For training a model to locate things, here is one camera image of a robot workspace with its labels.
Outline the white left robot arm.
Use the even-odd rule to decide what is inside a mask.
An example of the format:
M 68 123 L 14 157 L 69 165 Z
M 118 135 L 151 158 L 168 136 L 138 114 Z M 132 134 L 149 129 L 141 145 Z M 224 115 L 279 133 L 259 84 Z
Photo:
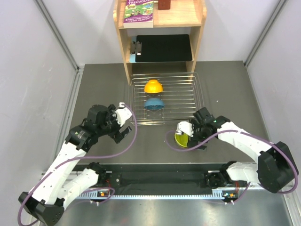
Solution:
M 86 154 L 100 137 L 109 136 L 120 143 L 132 130 L 130 127 L 120 129 L 134 117 L 133 111 L 122 102 L 118 107 L 93 105 L 82 123 L 70 129 L 60 152 L 39 183 L 29 192 L 20 194 L 19 212 L 25 210 L 37 221 L 54 226 L 77 197 L 94 185 L 103 186 L 107 176 L 96 162 L 90 163 L 69 183 L 66 180 L 77 163 L 88 158 Z

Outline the green bowl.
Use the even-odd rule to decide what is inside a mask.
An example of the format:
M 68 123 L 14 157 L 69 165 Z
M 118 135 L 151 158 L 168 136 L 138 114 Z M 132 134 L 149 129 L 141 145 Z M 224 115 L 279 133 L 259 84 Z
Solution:
M 188 136 L 187 134 L 174 134 L 174 140 L 177 143 L 178 146 L 182 147 L 182 148 L 187 148 L 188 147 L 188 142 L 190 140 L 190 136 Z

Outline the orange bowl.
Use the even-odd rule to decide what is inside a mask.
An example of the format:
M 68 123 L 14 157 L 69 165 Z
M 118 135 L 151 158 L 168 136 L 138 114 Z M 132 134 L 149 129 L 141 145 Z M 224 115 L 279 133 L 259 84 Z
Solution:
M 163 86 L 158 80 L 149 80 L 144 86 L 144 92 L 148 94 L 157 94 L 163 91 Z

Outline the blue bowl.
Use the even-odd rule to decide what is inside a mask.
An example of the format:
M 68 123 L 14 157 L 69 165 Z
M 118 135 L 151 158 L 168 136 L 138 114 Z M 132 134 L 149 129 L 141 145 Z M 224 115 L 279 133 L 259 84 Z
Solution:
M 144 108 L 146 110 L 160 110 L 165 107 L 164 102 L 157 97 L 149 98 L 144 103 Z

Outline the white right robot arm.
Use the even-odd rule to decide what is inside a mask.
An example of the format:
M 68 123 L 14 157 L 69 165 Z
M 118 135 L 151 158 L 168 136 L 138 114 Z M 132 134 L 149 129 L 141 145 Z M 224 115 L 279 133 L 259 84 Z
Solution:
M 190 147 L 212 138 L 223 141 L 248 155 L 253 162 L 230 161 L 219 170 L 218 177 L 224 186 L 236 181 L 257 183 L 271 193 L 278 193 L 294 182 L 298 185 L 298 169 L 289 147 L 283 143 L 271 143 L 239 128 L 224 116 L 215 118 L 203 107 L 193 113 L 189 121 Z

